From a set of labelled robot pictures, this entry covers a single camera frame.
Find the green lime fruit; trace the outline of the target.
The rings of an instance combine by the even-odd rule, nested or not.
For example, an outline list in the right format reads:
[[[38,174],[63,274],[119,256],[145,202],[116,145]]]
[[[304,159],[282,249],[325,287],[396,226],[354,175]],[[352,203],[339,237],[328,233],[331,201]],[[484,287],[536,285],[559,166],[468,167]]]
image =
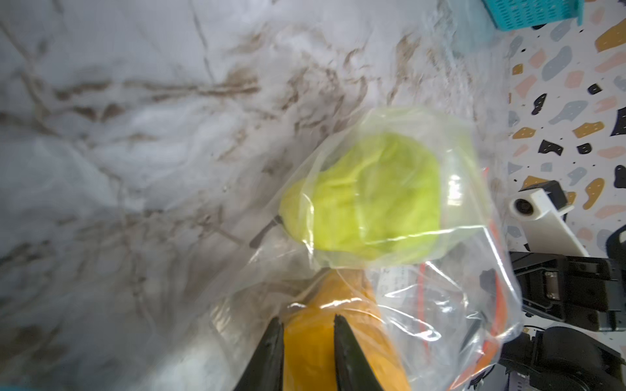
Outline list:
[[[440,163],[408,136],[386,132],[356,142],[328,169],[280,197],[292,239],[367,261],[408,252],[424,257],[442,229]]]

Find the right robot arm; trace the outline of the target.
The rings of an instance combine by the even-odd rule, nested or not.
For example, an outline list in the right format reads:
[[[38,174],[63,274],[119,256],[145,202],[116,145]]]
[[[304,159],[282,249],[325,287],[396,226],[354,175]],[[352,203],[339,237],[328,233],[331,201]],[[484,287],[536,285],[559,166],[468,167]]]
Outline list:
[[[605,258],[512,252],[531,315],[561,322],[503,346],[499,363],[538,390],[623,390],[625,361],[588,332],[625,329],[625,247]]]

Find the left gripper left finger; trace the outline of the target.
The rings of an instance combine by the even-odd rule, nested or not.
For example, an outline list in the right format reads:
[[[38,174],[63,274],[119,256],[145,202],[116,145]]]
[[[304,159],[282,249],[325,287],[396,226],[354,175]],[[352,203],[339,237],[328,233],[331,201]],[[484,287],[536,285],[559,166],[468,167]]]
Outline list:
[[[274,317],[234,391],[282,391],[284,357],[284,325]]]

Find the clear red zip-top bag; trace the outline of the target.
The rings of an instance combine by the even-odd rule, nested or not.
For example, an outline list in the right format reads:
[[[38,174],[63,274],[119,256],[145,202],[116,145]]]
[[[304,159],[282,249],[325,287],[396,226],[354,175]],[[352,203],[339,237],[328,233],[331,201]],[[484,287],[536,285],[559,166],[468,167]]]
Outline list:
[[[282,193],[333,165],[362,138],[408,136],[440,163],[442,229],[424,257],[373,261],[315,250],[291,238],[277,212]],[[330,270],[362,270],[410,388],[457,390],[492,366],[521,332],[521,296],[476,148],[473,122],[424,107],[375,109],[325,139],[261,208],[226,227],[204,296],[210,327],[199,344],[208,390],[236,387],[268,324],[299,310]]]

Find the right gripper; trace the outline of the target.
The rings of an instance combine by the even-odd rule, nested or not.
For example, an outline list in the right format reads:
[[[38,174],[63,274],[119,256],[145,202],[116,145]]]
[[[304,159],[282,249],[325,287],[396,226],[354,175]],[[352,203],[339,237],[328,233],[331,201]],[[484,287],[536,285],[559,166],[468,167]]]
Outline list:
[[[591,332],[624,332],[625,269],[619,261],[529,252],[511,252],[510,260],[527,315]]]

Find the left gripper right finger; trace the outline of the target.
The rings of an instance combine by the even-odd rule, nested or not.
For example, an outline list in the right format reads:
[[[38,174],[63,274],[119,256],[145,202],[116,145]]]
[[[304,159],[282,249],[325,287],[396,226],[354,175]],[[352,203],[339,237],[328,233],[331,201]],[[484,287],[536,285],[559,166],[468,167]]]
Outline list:
[[[347,319],[334,317],[334,361],[339,391],[383,391]]]

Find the orange fruit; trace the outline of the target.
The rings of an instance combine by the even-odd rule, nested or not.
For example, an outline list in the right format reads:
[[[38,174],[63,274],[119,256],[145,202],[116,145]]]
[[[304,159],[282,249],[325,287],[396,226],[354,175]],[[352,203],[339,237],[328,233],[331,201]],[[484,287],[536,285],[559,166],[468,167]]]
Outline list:
[[[284,323],[285,390],[408,390],[362,270],[330,270]]]

